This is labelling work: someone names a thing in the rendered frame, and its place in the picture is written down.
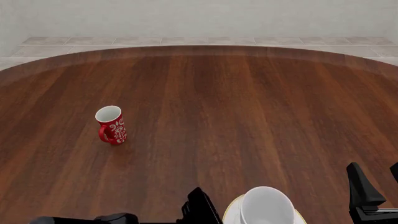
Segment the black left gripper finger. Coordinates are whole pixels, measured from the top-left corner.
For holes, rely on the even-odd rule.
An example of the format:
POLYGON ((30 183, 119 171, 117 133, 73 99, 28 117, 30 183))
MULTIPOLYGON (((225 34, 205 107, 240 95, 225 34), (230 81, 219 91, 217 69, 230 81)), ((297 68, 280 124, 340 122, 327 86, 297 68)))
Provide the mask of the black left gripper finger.
POLYGON ((176 224, 190 224, 189 202, 185 202, 181 210, 182 210, 182 218, 177 219, 176 224))
POLYGON ((197 187, 187 196, 188 224, 223 224, 209 196, 197 187))

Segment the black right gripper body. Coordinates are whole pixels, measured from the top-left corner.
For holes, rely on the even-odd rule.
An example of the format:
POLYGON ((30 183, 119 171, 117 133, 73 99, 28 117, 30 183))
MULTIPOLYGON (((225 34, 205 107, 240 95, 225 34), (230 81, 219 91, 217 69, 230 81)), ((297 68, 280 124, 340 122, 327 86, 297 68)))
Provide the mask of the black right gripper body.
POLYGON ((384 202, 349 203, 354 224, 398 224, 398 208, 378 208, 384 202))

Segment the white plate with gold rim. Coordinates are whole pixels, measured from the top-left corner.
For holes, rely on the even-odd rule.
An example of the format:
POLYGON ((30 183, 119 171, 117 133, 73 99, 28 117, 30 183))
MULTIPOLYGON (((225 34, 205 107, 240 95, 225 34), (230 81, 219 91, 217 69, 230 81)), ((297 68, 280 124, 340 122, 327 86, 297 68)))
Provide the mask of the white plate with gold rim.
MULTIPOLYGON (((240 208, 244 195, 236 197, 227 207, 223 215, 223 224, 243 224, 240 216, 240 208)), ((295 224, 307 224, 298 210, 295 210, 295 224)))

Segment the red mug with white pattern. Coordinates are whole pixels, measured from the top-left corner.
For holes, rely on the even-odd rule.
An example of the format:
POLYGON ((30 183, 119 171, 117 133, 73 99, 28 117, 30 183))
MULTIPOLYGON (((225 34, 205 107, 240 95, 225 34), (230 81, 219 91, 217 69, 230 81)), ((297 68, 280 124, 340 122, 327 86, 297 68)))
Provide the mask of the red mug with white pattern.
POLYGON ((121 145, 127 138, 122 110, 118 106, 105 106, 98 110, 95 119, 100 125, 99 138, 111 145, 121 145))

